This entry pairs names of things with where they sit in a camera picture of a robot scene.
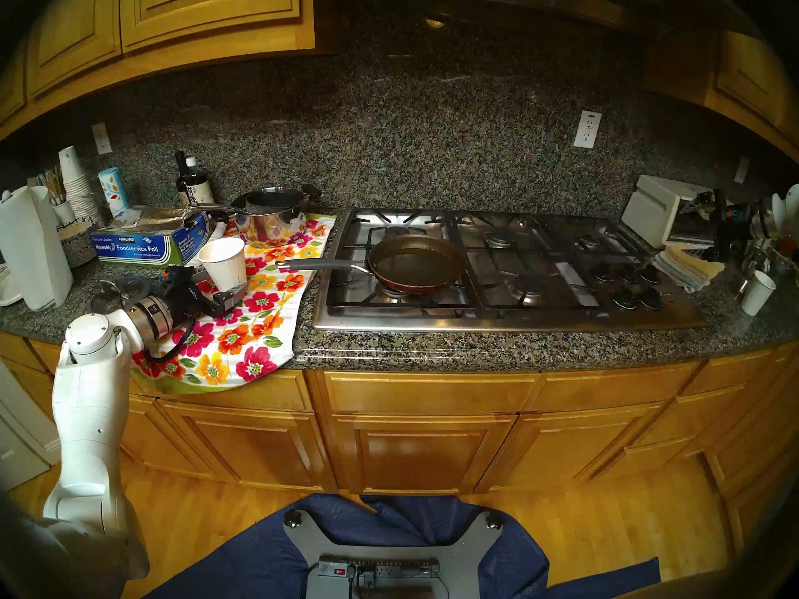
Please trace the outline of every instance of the pan handle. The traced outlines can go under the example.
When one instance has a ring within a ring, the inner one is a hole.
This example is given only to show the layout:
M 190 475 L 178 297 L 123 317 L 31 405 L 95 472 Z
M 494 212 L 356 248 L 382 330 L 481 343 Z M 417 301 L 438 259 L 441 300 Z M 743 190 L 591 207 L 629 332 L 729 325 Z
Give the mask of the pan handle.
M 348 270 L 355 268 L 371 275 L 364 266 L 350 260 L 329 260 L 327 257 L 314 257 L 308 260 L 284 260 L 276 262 L 278 270 Z

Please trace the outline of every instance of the paper towel roll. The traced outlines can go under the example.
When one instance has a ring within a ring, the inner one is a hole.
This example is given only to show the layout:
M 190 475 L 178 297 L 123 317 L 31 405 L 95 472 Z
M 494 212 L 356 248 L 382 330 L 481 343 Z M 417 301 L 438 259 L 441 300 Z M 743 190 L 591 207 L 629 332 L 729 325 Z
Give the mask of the paper towel roll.
M 56 224 L 46 186 L 23 186 L 0 203 L 0 251 L 33 311 L 60 307 L 72 287 Z

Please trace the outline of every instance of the gas burner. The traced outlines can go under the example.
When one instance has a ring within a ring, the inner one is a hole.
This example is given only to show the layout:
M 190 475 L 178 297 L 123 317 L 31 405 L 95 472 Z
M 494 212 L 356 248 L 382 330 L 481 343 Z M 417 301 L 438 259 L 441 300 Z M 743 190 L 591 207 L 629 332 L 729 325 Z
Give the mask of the gas burner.
M 660 300 L 660 292 L 655 288 L 647 288 L 638 295 L 638 300 L 644 307 L 649 307 L 652 311 L 661 311 L 663 302 Z
M 635 309 L 635 296 L 633 296 L 633 292 L 630 291 L 629 288 L 624 288 L 621 291 L 617 291 L 615 294 L 610 296 L 610 299 L 622 309 L 627 309 L 629 311 Z
M 509 229 L 492 229 L 486 232 L 486 241 L 494 248 L 510 248 L 516 243 L 516 234 Z
M 508 291 L 522 304 L 535 306 L 543 302 L 543 284 L 533 275 L 519 275 L 507 283 Z
M 405 296 L 408 295 L 405 291 L 396 290 L 394 288 L 389 288 L 388 286 L 383 288 L 383 294 L 385 294 L 389 298 L 394 298 L 396 300 L 400 300 L 402 298 L 405 298 Z
M 589 272 L 591 273 L 591 276 L 602 281 L 603 283 L 610 283 L 615 278 L 610 266 L 608 266 L 605 262 L 600 262 L 591 268 Z
M 622 264 L 618 267 L 618 275 L 628 283 L 637 283 L 641 279 L 633 264 Z
M 576 242 L 586 251 L 596 251 L 599 248 L 599 241 L 591 234 L 582 234 L 582 236 L 577 236 Z
M 384 235 L 387 238 L 391 238 L 394 236 L 405 236 L 409 233 L 411 233 L 411 230 L 407 227 L 397 227 L 396 225 L 392 225 L 391 227 L 386 228 Z
M 660 283 L 660 271 L 652 264 L 647 264 L 641 271 L 641 278 L 648 283 Z

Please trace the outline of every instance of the frying pan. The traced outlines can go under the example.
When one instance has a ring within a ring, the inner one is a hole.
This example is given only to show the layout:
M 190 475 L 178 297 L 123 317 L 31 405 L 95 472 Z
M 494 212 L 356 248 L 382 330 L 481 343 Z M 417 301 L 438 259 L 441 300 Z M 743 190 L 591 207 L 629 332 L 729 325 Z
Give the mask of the frying pan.
M 369 251 L 366 268 L 350 260 L 286 260 L 281 270 L 348 270 L 374 276 L 389 288 L 426 294 L 445 288 L 466 271 L 466 254 L 455 244 L 430 236 L 406 234 L 386 238 Z

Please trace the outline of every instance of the stainless steel cooktop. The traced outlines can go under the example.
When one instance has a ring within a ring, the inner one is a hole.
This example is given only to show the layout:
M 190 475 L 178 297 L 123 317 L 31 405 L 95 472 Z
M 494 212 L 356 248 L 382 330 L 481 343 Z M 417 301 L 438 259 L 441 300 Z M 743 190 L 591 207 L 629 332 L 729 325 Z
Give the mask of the stainless steel cooktop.
M 432 294 L 385 288 L 354 269 L 323 271 L 314 328 L 341 331 L 622 331 L 707 322 L 607 219 L 443 210 L 348 212 L 329 257 L 364 262 L 384 238 L 419 232 L 458 244 L 466 273 Z

